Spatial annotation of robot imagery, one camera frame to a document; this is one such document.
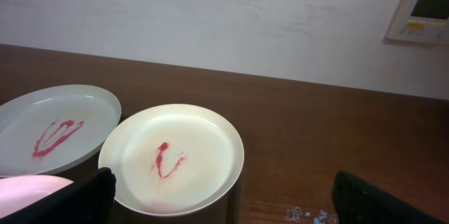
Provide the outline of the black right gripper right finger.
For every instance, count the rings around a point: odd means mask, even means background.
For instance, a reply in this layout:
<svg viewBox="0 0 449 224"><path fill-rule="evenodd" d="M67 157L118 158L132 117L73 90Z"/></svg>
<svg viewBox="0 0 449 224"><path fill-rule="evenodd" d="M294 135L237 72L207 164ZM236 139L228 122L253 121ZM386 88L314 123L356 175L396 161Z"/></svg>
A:
<svg viewBox="0 0 449 224"><path fill-rule="evenodd" d="M444 224L346 171L335 176L332 201L340 223Z"/></svg>

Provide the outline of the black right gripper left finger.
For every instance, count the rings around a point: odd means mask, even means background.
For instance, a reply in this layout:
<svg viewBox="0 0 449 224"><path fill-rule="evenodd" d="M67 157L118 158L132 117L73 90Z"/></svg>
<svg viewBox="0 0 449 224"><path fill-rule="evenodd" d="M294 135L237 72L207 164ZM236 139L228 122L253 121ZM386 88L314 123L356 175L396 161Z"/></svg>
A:
<svg viewBox="0 0 449 224"><path fill-rule="evenodd" d="M115 175L111 169L101 168L3 217L1 224L105 224L115 192Z"/></svg>

